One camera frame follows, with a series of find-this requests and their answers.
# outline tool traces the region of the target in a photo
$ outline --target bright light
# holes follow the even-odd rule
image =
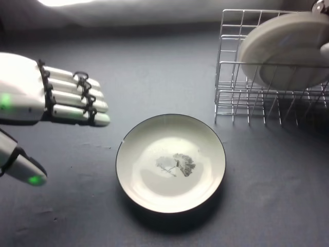
[[[61,7],[61,6],[67,6],[73,4],[90,3],[95,0],[38,0],[38,1],[48,7]]]

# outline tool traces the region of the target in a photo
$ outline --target metal wire basket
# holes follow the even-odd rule
[[[272,17],[287,13],[293,12],[231,9],[223,11],[215,76],[215,122],[219,115],[229,115],[232,116],[233,122],[237,116],[244,116],[249,124],[252,118],[261,117],[264,124],[269,119],[278,119],[283,125],[289,119],[299,125],[302,121],[327,116],[329,77],[323,80],[322,84],[304,91],[276,91],[270,89],[271,84],[267,87],[257,85],[254,82],[255,77],[246,77],[241,67],[253,66],[255,74],[260,66],[271,67],[273,78],[277,71],[285,69],[291,73],[290,80],[300,69],[312,69],[312,75],[325,70],[329,75],[329,67],[237,62],[240,44],[250,31]],[[238,23],[229,21],[232,17],[236,20],[237,16],[241,19]]]

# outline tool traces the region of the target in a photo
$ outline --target table surface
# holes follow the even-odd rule
[[[2,50],[101,83],[106,128],[41,122],[2,126],[49,174],[46,186],[0,179],[0,245],[329,246],[329,144],[321,135],[261,119],[214,124],[218,26],[25,33]],[[139,122],[179,113],[208,124],[227,168],[194,211],[163,216],[133,204],[115,173],[120,142]]]

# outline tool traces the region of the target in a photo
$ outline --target white plate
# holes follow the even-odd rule
[[[329,66],[320,48],[329,42],[329,16],[300,12],[273,18],[256,29],[242,42],[238,61],[246,63],[304,64]],[[249,79],[268,87],[275,66],[241,65]],[[304,90],[324,82],[328,69],[278,66],[271,88],[275,90]]]
[[[167,114],[145,120],[122,141],[119,183],[140,206],[159,213],[187,211],[205,202],[226,167],[223,145],[203,122]]]

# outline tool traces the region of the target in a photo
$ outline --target white robotic hand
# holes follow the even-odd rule
[[[107,104],[97,81],[87,73],[70,73],[42,61],[0,52],[0,124],[39,121],[107,126]],[[46,182],[45,169],[0,130],[0,177],[6,173],[31,185]]]

